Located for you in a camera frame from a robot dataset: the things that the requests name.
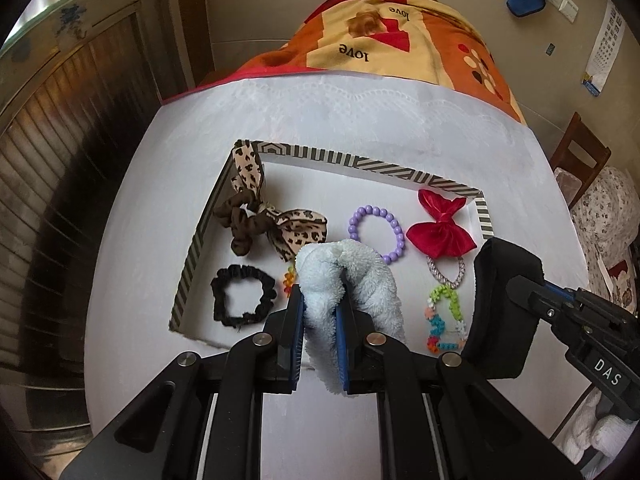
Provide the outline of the light blue fluffy scrunchie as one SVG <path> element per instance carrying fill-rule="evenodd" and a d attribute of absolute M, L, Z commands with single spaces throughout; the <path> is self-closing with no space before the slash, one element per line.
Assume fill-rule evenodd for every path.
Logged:
<path fill-rule="evenodd" d="M 306 351 L 328 391 L 340 394 L 335 310 L 345 295 L 370 315 L 375 330 L 406 340 L 393 273 L 377 252 L 356 240 L 307 244 L 295 267 L 305 303 Z"/>

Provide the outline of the black velvet scrunchie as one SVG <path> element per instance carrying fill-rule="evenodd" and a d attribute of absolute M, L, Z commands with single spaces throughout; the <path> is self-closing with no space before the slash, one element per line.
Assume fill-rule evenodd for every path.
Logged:
<path fill-rule="evenodd" d="M 514 304 L 506 293 L 511 278 L 544 282 L 540 259 L 507 240 L 493 237 L 474 259 L 475 300 L 462 358 L 486 379 L 520 376 L 539 318 Z"/>

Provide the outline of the striped white jewelry tray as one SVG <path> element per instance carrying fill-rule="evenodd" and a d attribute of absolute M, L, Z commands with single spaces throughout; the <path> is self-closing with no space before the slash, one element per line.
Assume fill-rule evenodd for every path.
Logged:
<path fill-rule="evenodd" d="M 230 148 L 196 225 L 178 281 L 168 327 L 186 338 L 228 350 L 256 330 L 225 326 L 214 318 L 210 282 L 232 264 L 254 266 L 276 281 L 273 307 L 288 302 L 290 282 L 280 276 L 309 243 L 346 240 L 349 220 L 359 208 L 378 211 L 361 221 L 365 243 L 390 255 L 390 270 L 411 323 L 412 310 L 434 285 L 433 277 L 406 231 L 431 216 L 416 200 L 427 188 L 462 203 L 454 222 L 477 245 L 494 234 L 484 194 L 478 188 L 436 174 L 325 148 L 239 140 Z"/>

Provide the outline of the leopard print bow scrunchie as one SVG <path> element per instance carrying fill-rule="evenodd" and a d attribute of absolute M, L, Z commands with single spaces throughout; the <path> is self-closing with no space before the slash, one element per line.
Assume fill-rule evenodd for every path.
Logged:
<path fill-rule="evenodd" d="M 231 151 L 235 176 L 234 194 L 214 208 L 213 215 L 232 235 L 231 250 L 247 256 L 254 239 L 265 235 L 284 262 L 293 260 L 300 248 L 320 244 L 328 235 L 328 220 L 310 209 L 280 211 L 262 199 L 265 169 L 257 148 L 249 140 L 237 140 Z"/>

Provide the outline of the floral fabric pile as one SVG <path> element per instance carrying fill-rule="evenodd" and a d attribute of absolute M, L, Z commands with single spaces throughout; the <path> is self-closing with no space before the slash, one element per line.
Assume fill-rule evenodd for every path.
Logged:
<path fill-rule="evenodd" d="M 570 215 L 587 263 L 587 289 L 636 312 L 630 246 L 639 234 L 639 196 L 628 172 L 604 167 Z"/>

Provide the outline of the pink braided hair band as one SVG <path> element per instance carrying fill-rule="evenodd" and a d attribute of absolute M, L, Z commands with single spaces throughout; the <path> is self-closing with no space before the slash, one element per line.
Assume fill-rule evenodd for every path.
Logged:
<path fill-rule="evenodd" d="M 430 270 L 432 277 L 438 284 L 446 285 L 451 289 L 458 289 L 463 283 L 466 265 L 462 257 L 445 257 L 436 260 L 426 256 L 425 259 L 428 270 Z"/>

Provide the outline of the red satin bow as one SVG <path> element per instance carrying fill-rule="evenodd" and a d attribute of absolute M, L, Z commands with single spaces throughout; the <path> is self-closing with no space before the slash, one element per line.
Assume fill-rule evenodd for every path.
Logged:
<path fill-rule="evenodd" d="M 456 213 L 466 205 L 464 197 L 453 200 L 430 190 L 420 190 L 418 200 L 432 218 L 410 226 L 406 237 L 422 254 L 437 260 L 460 258 L 476 248 L 471 235 L 454 221 Z"/>

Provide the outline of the wooden chair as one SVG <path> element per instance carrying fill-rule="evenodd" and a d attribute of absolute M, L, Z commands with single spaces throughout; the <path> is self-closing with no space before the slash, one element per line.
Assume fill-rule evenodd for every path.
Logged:
<path fill-rule="evenodd" d="M 572 209 L 611 157 L 611 149 L 585 125 L 575 112 L 562 139 L 550 159 L 551 170 L 574 188 L 568 193 L 568 208 Z"/>

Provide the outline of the orange love print blanket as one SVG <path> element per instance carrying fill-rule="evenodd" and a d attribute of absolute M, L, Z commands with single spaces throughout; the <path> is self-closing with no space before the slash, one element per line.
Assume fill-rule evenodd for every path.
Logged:
<path fill-rule="evenodd" d="M 230 74 L 209 73 L 199 87 L 315 72 L 423 81 L 525 120 L 480 32 L 437 0 L 326 0 L 282 47 Z"/>

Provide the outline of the wooden slatted door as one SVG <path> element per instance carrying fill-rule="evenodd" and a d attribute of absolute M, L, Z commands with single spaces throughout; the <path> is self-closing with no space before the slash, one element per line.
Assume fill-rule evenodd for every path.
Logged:
<path fill-rule="evenodd" d="M 178 0 L 58 0 L 1 47 L 1 422 L 42 469 L 90 441 L 85 330 L 132 156 L 192 75 Z"/>

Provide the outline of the wall calendar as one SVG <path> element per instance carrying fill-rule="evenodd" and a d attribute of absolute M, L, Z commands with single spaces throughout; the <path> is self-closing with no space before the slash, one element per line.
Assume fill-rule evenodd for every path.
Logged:
<path fill-rule="evenodd" d="M 612 0 L 608 0 L 596 41 L 582 76 L 582 85 L 592 96 L 600 96 L 616 61 L 626 32 L 626 21 Z"/>

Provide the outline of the white wall switch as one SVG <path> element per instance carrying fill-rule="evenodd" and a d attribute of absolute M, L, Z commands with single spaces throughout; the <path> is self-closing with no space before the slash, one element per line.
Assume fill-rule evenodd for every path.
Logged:
<path fill-rule="evenodd" d="M 548 3 L 558 10 L 570 23 L 576 21 L 579 8 L 574 0 L 548 0 Z"/>

